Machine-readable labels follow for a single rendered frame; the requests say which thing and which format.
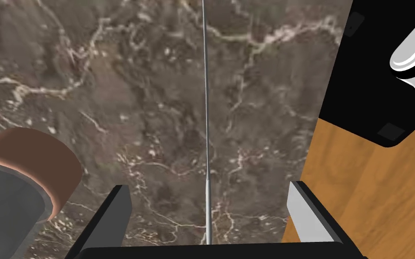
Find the brown mug with grey inside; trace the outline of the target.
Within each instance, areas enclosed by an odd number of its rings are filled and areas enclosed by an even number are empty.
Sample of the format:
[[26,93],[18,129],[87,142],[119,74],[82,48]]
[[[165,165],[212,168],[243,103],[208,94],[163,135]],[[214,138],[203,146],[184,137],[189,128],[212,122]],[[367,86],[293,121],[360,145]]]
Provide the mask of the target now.
[[23,259],[81,178],[77,157],[55,137],[23,127],[0,132],[0,259]]

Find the thin grey metal rod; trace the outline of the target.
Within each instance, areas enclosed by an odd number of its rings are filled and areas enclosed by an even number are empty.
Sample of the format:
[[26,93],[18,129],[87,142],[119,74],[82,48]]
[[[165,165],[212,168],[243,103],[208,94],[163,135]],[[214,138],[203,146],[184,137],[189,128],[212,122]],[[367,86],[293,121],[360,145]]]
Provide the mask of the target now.
[[205,0],[202,4],[202,31],[203,31],[203,65],[204,65],[204,96],[205,96],[205,144],[206,144],[206,175],[205,175],[205,235],[206,244],[212,244],[212,198],[211,198],[211,170],[210,170],[210,142],[209,142],[209,80],[208,80],[208,48]]

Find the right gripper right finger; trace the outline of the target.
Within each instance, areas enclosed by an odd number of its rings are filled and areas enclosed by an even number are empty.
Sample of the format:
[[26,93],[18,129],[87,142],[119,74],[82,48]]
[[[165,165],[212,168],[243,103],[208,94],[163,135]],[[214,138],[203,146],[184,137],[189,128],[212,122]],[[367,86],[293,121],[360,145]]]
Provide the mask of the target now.
[[368,259],[303,181],[290,182],[287,208],[300,239],[286,244],[291,259]]

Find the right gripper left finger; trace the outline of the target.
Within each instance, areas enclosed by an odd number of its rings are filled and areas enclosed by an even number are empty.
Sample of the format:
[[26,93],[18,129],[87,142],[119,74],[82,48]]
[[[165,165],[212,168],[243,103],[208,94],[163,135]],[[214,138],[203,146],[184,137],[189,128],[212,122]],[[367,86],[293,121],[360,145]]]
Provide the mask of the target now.
[[116,185],[64,259],[105,259],[120,249],[132,212],[130,190]]

